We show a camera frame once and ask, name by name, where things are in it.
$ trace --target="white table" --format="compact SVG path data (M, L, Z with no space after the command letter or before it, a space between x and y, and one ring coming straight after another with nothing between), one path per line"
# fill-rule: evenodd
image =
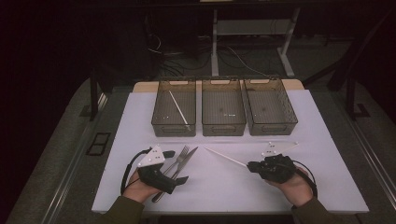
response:
M317 180L318 198L329 211L368 212L310 92L294 90L288 91L288 95L299 120L288 136L251 136L247 126L240 137L203 137L201 93L198 92L196 136L156 137L150 124L156 92L136 89L126 103L92 211L106 212L120 195L122 176L131 158L143 149L160 144L162 150L174 150L177 154L184 145L199 148L180 173L190 177L187 183L176 187L173 194L165 194L158 203L148 200L145 215L287 214L291 205L278 189L266 184L258 174L204 147L247 163L261 161L263 144L269 141L292 141L299 146L284 155L311 169ZM176 156L168 159L164 168Z

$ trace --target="wire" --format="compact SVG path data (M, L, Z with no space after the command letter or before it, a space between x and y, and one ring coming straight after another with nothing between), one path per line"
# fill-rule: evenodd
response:
M293 161L293 162L297 162L299 164L301 164L303 167L305 167L305 169L308 170L308 172L312 175L311 171L308 169L308 167L306 167L304 164L300 163L299 161ZM309 185L309 187L312 189L312 194L314 195L314 197L318 197L318 188L317 188L317 183L315 181L314 176L312 175L312 180L309 178L308 175L306 175L303 171L301 171L300 169L297 169L297 167L290 167L288 165L282 164L282 163L277 163L277 166L281 166L284 167L286 169L289 169L291 171L293 171L295 174L299 175L300 177L302 177L306 183Z
M137 178L136 180L132 181L131 183L129 183L127 186L125 186L125 189L128 189L129 186L131 186L132 184L136 183L136 181L138 181L140 178Z
M183 73L178 71L175 67L169 66L165 63L163 64L163 66L164 66L163 68L166 68L168 71L171 71L171 70L175 71L174 74L176 74L177 77L178 77L178 75L181 75L182 77L184 77Z
M187 69L186 67L184 67L183 65L181 65L181 63L176 63L176 62L174 62L174 61L171 61L171 60L165 60L165 63L166 62L169 62L169 63L173 63L173 64L175 64L176 65L176 67L179 67L179 68L181 68L181 69Z
M163 54L162 52L160 52L158 50L154 50L154 49L148 49L148 50L151 51L151 52L154 52L154 53Z
M164 53L164 56L174 56L174 55L180 55L180 54L184 54L184 52L170 52L170 53Z
M224 45L224 44L218 44L218 47L228 48L229 46ZM228 51L224 52L224 54L229 54L229 55L234 56L234 53L228 52ZM242 55L242 56L245 56L245 55L251 53L251 51L252 51L252 49L248 50L247 52L243 52L243 53L239 52L238 55L239 55L239 56L241 56L241 55Z
M161 39L157 35L153 35L158 39L158 47L156 49L159 49L161 47Z
M169 67L169 68L175 69L175 70L177 70L178 68L180 68L180 69L181 69L181 75L183 75L183 74L184 74L184 67L183 67L183 66L181 66L181 65L177 65L177 66L171 66L171 65L169 65L169 64L166 64L166 61L163 63L163 65L164 65L164 66L166 66L166 67Z
M126 166L124 176L122 177L122 182L121 182L121 187L120 187L120 192L121 194L125 191L126 187L126 180L128 179L129 172L131 172L132 164L134 164L134 161L142 154L148 154L151 151L151 148L142 150L141 152L137 153L134 158L131 160L131 162Z
M278 75L279 74L278 71L271 69L271 64L273 64L273 65L281 65L282 63L273 63L273 61L272 61L273 58L274 57L268 56L268 69L265 70L265 72L268 73L268 74L272 74L272 75Z
M174 70L171 70L171 69L169 69L169 68L172 68L172 67L166 67L166 66L163 66L163 65L160 65L160 67L161 67L161 69L163 70L163 77L169 77L167 74L166 74L166 72L168 72L172 77L178 77L179 75L181 75L180 74L180 72L178 71L178 70L176 70L176 68L173 68Z
M265 77L269 77L268 75L266 75L266 74L264 74L264 73L262 73L262 72L259 72L259 71L255 70L255 69L249 67L247 64L245 64L245 62L241 59L241 57L239 57L239 55L238 55L232 48L230 48L230 47L227 47L227 48L228 48L230 51L232 51L233 54L235 54L235 56L239 59L239 61L241 61L241 63L242 63L247 69L249 69L249 70L251 70L251 71L253 71L253 72L256 72L256 73L258 73L258 74L261 74L261 75L263 75L263 76L265 76Z
M297 163L299 163L300 165L302 165L302 166L309 172L309 174L311 174L312 180L314 181L314 184L317 184L317 181L315 180L314 175L312 174L311 170L309 170L309 168L308 168L306 165L302 164L302 163L299 162L299 161L293 161L293 162L297 162Z
M177 63L177 62L174 62L174 61L171 61L171 60L166 60L166 61L169 62L169 63L174 63L178 67L183 68L185 70L198 70L198 69L206 67L207 63L209 63L209 61L210 61L210 54L208 55L208 57L206 58L206 61L202 65L200 65L198 67L194 67L194 68L185 67L181 63Z
M212 37L210 37L209 35L200 35L200 36L198 36L198 39L199 40L209 40L209 42L211 42L212 41Z
M223 62L223 63L225 63L225 64L227 64L228 66L230 66L230 67L232 67L232 68L245 68L245 66L234 66L234 65L231 65L231 64L229 64L229 63L227 63L225 60L224 60L224 58L221 56L221 53L220 53L220 51L218 51L218 57L221 59L221 61Z

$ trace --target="black cable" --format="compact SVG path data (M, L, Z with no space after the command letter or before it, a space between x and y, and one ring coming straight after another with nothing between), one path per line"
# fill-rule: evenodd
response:
M163 74L165 77L168 77L168 75L166 74L166 71L169 72L173 77L177 77L177 74L175 72L171 71L170 69L163 67L163 66L160 66L160 67L164 71Z
M218 44L218 47L219 47L219 48L225 48L225 49L227 49L226 52L228 52L229 56L235 57L235 53L232 52L232 51L230 50L230 46L227 46L227 45L224 45L224 44ZM246 55L248 55L249 53L251 53L251 51L252 51L252 50L250 49L250 50L248 50L247 52L238 53L238 55L239 55L239 56L246 56Z
M184 67L183 67L181 64L179 64L179 63L174 63L174 64L176 64L177 66L171 66L171 65L169 65L169 64L166 64L166 62L167 62L167 60L165 60L165 61L163 62L163 66L165 66L165 67L167 67L167 68L172 68L172 69L174 69L175 71L178 71L178 68L180 68L180 69L181 69L181 72L179 72L179 71L178 71L178 72L180 73L181 76L184 77L185 71L184 71Z
M243 58L240 56L239 53L236 54L236 52L232 52L232 51L231 51L231 48L228 47L228 46L223 46L223 47L226 48L227 50L226 50L226 51L221 51L221 50L219 49L219 50L218 50L218 55L222 53L222 54L224 54L225 56L230 56L230 57L236 58L236 59L238 59L238 63L241 63L241 62L242 62L242 64L244 65L244 68L247 68L247 65L248 65L247 61L246 61L245 59L243 59Z
M305 168L308 170L308 172L312 175L311 171L310 171L304 164L300 163L299 161L297 161L297 163L299 163L299 164L301 164L303 167L305 167ZM277 163L276 166L281 166L281 167L284 167L284 168L286 168L286 169L292 170L292 171L295 172L297 175L299 175L300 177L302 177L302 178L306 181L306 183L309 185L309 187L311 187L311 189L312 189L312 194L314 195L314 197L316 197L316 198L318 197L318 188L317 188L317 184L316 184L313 180L311 180L311 178L309 178L309 176L306 175L303 171L297 169L297 167L295 167L295 166L294 166L294 167L290 167L290 166L285 165L285 164L282 164L282 163Z
M175 71L174 74L176 74L176 76L178 77L178 75L181 75L182 77L184 76L182 72L178 71L175 67L170 66L168 64L163 63L163 67L166 67L168 69L168 71L173 70Z
M125 187L125 184L126 184L126 182L127 182L129 173L131 172L132 164L134 164L134 161L135 161L140 155L142 155L142 154L148 154L150 151L151 151L151 148L146 149L146 150L143 150L143 151L137 153L137 154L134 156L134 158L131 160L131 162L126 166L125 173L124 173L124 176L123 176L123 178L122 178L121 187L120 187L120 192L121 192L121 194L122 194L122 193L125 191L125 189L127 188L127 187Z
M206 46L201 46L198 49L198 54L203 54L203 53L207 53L207 52L211 52L213 49L212 45L206 45Z
M136 181L138 181L140 178L137 178L136 180L132 181L131 183L129 183L127 186L125 186L125 189L128 189L129 186L131 186L132 184L136 183Z
M226 65L228 65L228 66L230 66L231 68L246 68L245 66L234 66L234 65L231 65L231 64L229 64L229 63L226 63L226 61L223 59L223 57L221 56L221 53L220 53L220 51L218 51L218 57L221 59L221 61L224 63L224 64L226 64Z
M184 69L186 68L186 67L184 67L183 65L181 65L181 63L176 63L176 62L173 62L173 61L170 61L170 60L165 60L165 61L163 62L163 64L166 64L166 62L175 64L177 68L183 69L183 72L184 72Z
M202 65L200 65L200 66L198 66L198 67L195 67L195 68L189 68L189 67L183 66L183 65L180 64L180 63L176 63L176 62L171 61L171 60L166 60L166 62L174 63L174 64L176 64L178 67L182 68L183 70L199 70L199 69L201 69L201 68L206 67L206 65L209 63L209 61L210 61L210 54L208 55L208 57L206 58L206 61L205 61Z
M306 167L306 165L304 165L304 164L302 164L301 162L299 162L299 161L293 161L293 162L297 162L297 163L299 163L300 165L302 165L308 172L309 172L309 174L311 174L311 176L312 176L312 180L314 181L314 183L315 184L317 184L317 181L315 180L315 177L314 177L314 175L312 174L312 172L311 172L311 170L309 170L309 168L308 167Z

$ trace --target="floor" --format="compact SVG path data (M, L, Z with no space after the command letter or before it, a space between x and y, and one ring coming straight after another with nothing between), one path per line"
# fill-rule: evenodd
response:
M210 44L207 37L200 39L200 53L193 57L177 49L167 49L165 60L159 63L159 76L210 76ZM287 78L276 55L276 47L282 41L281 37L265 36L221 39L220 75L266 74ZM324 41L322 36L292 40L288 57L295 78L305 80L313 76L339 60L349 46L348 42L324 46ZM357 88L356 103L363 104L370 117L351 120L344 109L345 88L338 92L328 91L326 84L330 78L331 74L305 88L311 91L332 139L370 209L366 214L341 217L351 224L395 223L396 206L394 198L393 201L389 199L389 193L395 192L392 180L396 179L396 151L393 150L396 148L396 126L362 86ZM102 95L99 114L94 121L89 121L84 113L90 104L89 80L82 83L49 140L8 223L90 223L100 216L91 211L91 206L131 89L118 86L111 94ZM85 150L96 133L110 133L105 153L100 157L86 156ZM387 172L388 177L377 171L381 169ZM293 223L290 216L161 217L157 221Z

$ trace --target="transparent bin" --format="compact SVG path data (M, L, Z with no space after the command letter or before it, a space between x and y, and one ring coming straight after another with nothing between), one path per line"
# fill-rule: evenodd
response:
M195 78L163 77L158 86L151 120L155 135L158 137L195 136L195 113Z
M246 126L238 77L204 77L202 124L204 136L242 136Z
M244 80L243 95L251 135L289 135L298 120L279 78Z

